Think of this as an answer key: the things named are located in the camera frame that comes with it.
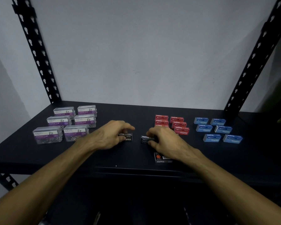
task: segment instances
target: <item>wall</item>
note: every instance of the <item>wall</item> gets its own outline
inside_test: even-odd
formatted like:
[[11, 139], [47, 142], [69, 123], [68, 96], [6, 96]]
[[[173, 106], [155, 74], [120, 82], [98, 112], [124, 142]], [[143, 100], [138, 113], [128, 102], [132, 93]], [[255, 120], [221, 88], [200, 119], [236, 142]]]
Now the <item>wall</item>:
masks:
[[[29, 120], [30, 116], [0, 60], [0, 143]], [[6, 192], [0, 185], [0, 197]]]
[[0, 0], [0, 60], [31, 118], [50, 104], [12, 0]]
[[31, 1], [63, 100], [204, 109], [224, 109], [276, 2]]

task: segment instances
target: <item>black shelf surface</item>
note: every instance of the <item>black shelf surface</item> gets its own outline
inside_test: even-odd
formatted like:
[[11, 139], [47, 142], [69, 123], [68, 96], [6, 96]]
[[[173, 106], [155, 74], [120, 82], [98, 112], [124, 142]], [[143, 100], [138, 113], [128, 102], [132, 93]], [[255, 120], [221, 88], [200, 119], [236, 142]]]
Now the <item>black shelf surface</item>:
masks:
[[227, 120], [232, 134], [243, 136], [240, 144], [205, 143], [204, 133], [196, 132], [195, 117], [225, 118], [222, 110], [186, 109], [153, 106], [133, 106], [104, 103], [61, 101], [53, 103], [23, 125], [0, 144], [0, 172], [33, 174], [60, 155], [73, 143], [37, 145], [32, 131], [47, 126], [46, 119], [53, 116], [56, 107], [95, 104], [98, 110], [97, 128], [110, 120], [124, 120], [135, 126], [132, 142], [123, 142], [113, 149], [96, 151], [77, 170], [77, 175], [88, 177], [146, 176], [148, 178], [173, 178], [187, 182], [200, 182], [196, 174], [178, 161], [160, 164], [154, 161], [154, 150], [141, 144], [140, 136], [154, 126], [155, 114], [184, 117], [190, 128], [188, 136], [181, 136], [187, 143], [200, 149], [213, 162], [250, 185], [277, 186], [281, 184], [281, 167], [263, 153], [263, 147], [251, 137], [250, 128], [239, 117]]

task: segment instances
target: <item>slotted hole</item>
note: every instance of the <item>slotted hole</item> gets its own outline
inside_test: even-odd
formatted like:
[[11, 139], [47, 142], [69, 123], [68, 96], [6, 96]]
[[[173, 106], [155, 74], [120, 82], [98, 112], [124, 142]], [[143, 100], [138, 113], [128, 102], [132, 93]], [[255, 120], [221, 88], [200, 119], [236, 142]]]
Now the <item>slotted hole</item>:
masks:
[[15, 5], [18, 5], [18, 0], [14, 0], [15, 1]]
[[278, 2], [278, 4], [277, 4], [277, 8], [279, 8], [279, 7], [280, 7], [280, 5], [281, 5], [281, 1], [279, 1], [279, 2]]

